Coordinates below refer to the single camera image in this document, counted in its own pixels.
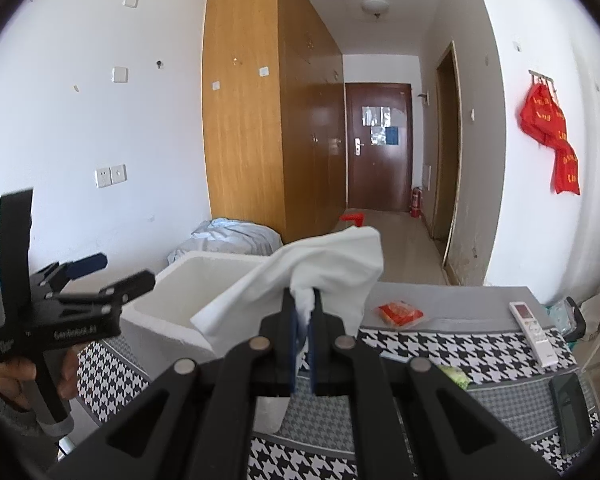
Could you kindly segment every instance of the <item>door handle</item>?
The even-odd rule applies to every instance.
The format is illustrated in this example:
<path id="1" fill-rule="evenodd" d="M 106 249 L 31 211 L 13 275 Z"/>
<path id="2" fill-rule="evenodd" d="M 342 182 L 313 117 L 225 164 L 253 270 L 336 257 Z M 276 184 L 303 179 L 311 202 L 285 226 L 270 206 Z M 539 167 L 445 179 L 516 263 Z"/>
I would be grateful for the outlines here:
<path id="1" fill-rule="evenodd" d="M 355 143 L 355 146 L 356 146 L 356 156 L 360 156 L 360 146 L 364 146 L 364 144 L 362 144 L 360 142 L 360 138 L 359 137 L 356 137 L 356 140 L 355 140 L 354 143 Z"/>

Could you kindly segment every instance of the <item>green object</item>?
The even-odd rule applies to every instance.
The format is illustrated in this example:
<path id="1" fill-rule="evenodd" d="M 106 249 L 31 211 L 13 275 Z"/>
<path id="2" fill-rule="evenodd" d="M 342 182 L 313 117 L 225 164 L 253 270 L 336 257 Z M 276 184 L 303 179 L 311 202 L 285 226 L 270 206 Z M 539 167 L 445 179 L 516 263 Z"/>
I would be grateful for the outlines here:
<path id="1" fill-rule="evenodd" d="M 471 379 L 460 368 L 445 365 L 439 365 L 438 368 L 440 368 L 449 379 L 455 382 L 463 390 L 466 390 L 469 387 Z"/>

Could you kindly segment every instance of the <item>hand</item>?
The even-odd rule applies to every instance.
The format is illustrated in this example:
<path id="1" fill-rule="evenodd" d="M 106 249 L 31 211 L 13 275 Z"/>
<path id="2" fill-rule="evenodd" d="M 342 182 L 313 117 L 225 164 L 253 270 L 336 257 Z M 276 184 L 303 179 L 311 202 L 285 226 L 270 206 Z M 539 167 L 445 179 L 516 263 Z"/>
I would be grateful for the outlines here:
<path id="1" fill-rule="evenodd" d="M 69 348 L 62 362 L 62 378 L 58 383 L 58 395 L 61 399 L 70 400 L 78 394 L 78 354 L 86 345 Z M 0 394 L 23 410 L 30 410 L 31 405 L 22 391 L 23 381 L 36 378 L 36 365 L 23 357 L 15 357 L 0 363 Z"/>

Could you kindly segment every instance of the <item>gray table surface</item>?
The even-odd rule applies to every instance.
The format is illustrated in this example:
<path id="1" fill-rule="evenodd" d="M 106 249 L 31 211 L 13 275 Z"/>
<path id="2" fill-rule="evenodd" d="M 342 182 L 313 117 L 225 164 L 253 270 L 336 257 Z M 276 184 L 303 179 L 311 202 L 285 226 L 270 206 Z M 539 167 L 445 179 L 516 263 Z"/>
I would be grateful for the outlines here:
<path id="1" fill-rule="evenodd" d="M 542 328 L 554 326 L 538 300 L 526 286 L 444 286 L 378 282 L 366 298 L 362 326 L 387 329 L 375 308 L 391 301 L 404 301 L 420 309 L 427 320 L 412 329 L 426 332 L 517 332 L 509 310 L 510 301 L 524 301 Z"/>

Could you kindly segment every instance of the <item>gray sleeve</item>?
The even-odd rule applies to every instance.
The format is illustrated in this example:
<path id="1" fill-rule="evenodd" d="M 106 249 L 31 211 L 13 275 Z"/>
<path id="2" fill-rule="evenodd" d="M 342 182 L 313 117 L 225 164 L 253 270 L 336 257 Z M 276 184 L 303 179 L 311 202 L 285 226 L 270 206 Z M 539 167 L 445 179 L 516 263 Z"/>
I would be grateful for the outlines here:
<path id="1" fill-rule="evenodd" d="M 0 421 L 15 445 L 42 471 L 58 461 L 56 442 L 43 433 L 33 412 L 19 412 L 0 396 Z"/>

